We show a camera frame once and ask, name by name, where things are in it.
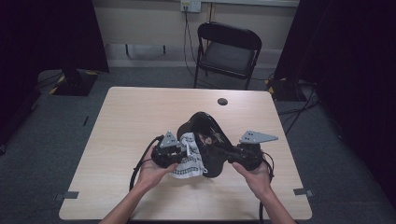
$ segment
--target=black stand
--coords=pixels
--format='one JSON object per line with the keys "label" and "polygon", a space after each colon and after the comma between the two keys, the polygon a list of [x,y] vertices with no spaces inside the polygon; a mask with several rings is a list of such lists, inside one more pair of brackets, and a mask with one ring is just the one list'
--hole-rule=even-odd
{"label": "black stand", "polygon": [[40,92],[38,91],[33,91],[29,94],[9,122],[6,123],[3,130],[0,129],[0,156],[6,153],[6,142],[8,139],[15,133],[23,120],[34,110],[35,101],[39,96]]}
{"label": "black stand", "polygon": [[88,96],[93,83],[98,78],[96,74],[79,72],[77,70],[65,72],[51,91],[53,95]]}
{"label": "black stand", "polygon": [[297,84],[287,80],[268,80],[265,84],[274,101],[306,101],[303,91]]}

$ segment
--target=wooden tabletop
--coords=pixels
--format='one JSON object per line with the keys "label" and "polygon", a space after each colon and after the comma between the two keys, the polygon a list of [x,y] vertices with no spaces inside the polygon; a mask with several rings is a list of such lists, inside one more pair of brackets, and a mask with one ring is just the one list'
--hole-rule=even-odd
{"label": "wooden tabletop", "polygon": [[[225,98],[227,105],[219,105]],[[247,130],[279,139],[261,143],[275,161],[272,186],[295,219],[309,219],[312,211],[276,113],[265,91],[224,91],[113,87],[93,127],[69,191],[61,219],[102,219],[127,194],[132,172],[156,136],[171,131],[199,111],[211,115],[233,145]],[[133,219],[241,220],[258,219],[259,200],[244,177],[228,162],[216,178],[175,179],[166,175],[137,206]]]}

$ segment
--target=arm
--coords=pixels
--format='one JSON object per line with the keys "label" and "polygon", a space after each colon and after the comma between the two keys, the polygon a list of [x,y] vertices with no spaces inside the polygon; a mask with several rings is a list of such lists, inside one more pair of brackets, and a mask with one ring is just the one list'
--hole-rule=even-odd
{"label": "arm", "polygon": [[272,190],[268,167],[264,162],[254,171],[247,171],[237,162],[233,163],[233,168],[246,179],[247,185],[262,202],[274,224],[296,223]]}
{"label": "arm", "polygon": [[139,177],[137,178],[134,188],[129,191],[129,193],[122,199],[122,201],[111,210],[110,213],[105,216],[105,218],[99,223],[121,223],[124,224],[128,221],[131,214],[136,209],[140,200],[143,196],[152,188],[160,183],[164,175],[174,171],[177,168],[177,163],[170,165],[168,168],[163,169],[154,161],[151,161],[151,151],[153,147],[150,148],[144,163],[140,168]]}

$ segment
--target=black curtain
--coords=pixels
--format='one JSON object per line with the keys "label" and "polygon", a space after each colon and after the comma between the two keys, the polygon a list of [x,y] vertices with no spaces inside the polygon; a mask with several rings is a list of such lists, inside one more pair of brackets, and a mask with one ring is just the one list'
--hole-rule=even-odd
{"label": "black curtain", "polygon": [[395,1],[301,0],[275,74],[318,83],[344,140],[394,207],[395,60]]}
{"label": "black curtain", "polygon": [[0,144],[39,73],[65,66],[108,72],[92,1],[0,1]]}

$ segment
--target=chair backrest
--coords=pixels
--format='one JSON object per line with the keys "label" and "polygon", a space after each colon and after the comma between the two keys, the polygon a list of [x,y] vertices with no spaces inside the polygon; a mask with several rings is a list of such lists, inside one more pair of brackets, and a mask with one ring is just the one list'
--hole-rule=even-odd
{"label": "chair backrest", "polygon": [[198,27],[198,37],[201,45],[203,38],[241,49],[260,51],[262,48],[262,40],[254,32],[214,21],[201,24]]}

